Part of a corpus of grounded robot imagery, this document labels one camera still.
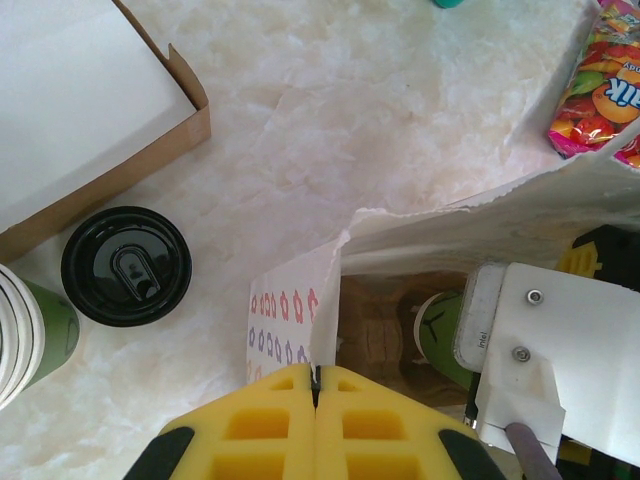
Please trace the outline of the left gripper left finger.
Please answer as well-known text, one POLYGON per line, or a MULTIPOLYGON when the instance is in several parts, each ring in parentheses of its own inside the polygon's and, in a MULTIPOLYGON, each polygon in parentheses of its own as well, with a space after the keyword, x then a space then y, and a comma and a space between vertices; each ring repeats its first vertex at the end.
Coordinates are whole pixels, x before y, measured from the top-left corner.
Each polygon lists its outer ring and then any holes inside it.
POLYGON ((315 406, 307 364, 282 368, 163 427, 127 479, 312 479, 315 406))

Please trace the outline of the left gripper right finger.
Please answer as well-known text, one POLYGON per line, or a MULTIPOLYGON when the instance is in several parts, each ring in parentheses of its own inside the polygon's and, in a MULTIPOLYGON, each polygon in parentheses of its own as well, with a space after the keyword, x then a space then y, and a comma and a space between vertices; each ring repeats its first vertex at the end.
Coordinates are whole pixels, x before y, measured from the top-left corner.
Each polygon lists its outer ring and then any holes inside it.
POLYGON ((338 366, 318 367, 317 479, 502 479, 474 430, 338 366))

